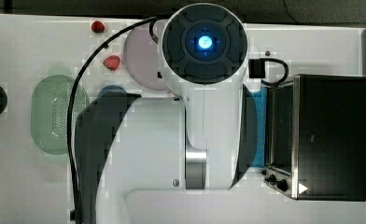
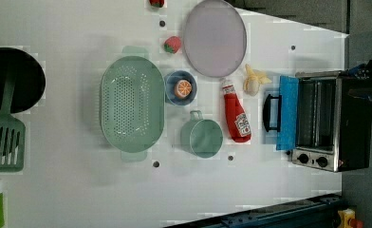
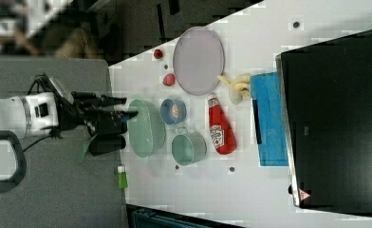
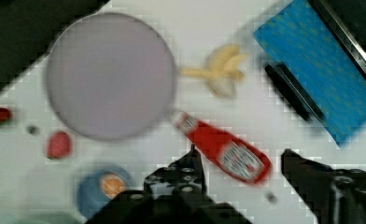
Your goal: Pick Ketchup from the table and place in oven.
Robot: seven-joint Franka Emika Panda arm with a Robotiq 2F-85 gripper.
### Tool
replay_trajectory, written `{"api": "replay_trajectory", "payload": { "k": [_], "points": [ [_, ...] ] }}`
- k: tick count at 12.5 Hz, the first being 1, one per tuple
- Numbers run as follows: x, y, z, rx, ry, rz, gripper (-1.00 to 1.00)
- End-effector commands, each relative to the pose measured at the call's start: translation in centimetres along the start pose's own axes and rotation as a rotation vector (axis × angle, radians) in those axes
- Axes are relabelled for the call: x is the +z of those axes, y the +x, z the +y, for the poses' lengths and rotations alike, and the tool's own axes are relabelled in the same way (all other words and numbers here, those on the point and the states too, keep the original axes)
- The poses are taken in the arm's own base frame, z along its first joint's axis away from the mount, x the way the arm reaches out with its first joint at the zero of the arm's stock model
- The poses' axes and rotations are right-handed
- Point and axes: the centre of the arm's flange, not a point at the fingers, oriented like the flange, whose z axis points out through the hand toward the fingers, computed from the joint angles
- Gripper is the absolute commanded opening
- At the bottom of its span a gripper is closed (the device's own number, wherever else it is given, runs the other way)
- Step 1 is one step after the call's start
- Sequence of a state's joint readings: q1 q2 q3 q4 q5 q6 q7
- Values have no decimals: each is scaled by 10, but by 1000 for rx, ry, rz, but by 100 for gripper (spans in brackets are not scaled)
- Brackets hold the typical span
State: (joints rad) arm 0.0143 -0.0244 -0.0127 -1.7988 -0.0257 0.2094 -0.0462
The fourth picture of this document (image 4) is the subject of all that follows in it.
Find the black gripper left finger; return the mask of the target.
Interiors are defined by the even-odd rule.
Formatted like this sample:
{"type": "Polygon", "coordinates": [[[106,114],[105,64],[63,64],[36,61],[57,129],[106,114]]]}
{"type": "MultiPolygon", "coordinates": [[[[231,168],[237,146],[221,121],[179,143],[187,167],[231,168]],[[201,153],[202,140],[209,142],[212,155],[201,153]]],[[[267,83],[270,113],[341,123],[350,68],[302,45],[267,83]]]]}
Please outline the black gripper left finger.
{"type": "Polygon", "coordinates": [[[125,190],[85,224],[252,224],[207,194],[201,154],[192,148],[148,175],[141,190],[125,190]]]}

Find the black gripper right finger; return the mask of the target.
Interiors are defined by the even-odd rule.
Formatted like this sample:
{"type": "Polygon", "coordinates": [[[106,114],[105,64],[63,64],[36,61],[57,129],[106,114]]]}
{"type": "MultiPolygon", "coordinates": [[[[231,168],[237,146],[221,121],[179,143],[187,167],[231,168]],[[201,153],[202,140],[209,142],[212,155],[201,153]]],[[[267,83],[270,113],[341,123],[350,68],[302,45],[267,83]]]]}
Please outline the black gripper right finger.
{"type": "Polygon", "coordinates": [[[281,172],[318,224],[366,224],[365,171],[333,169],[287,149],[281,155],[281,172]]]}

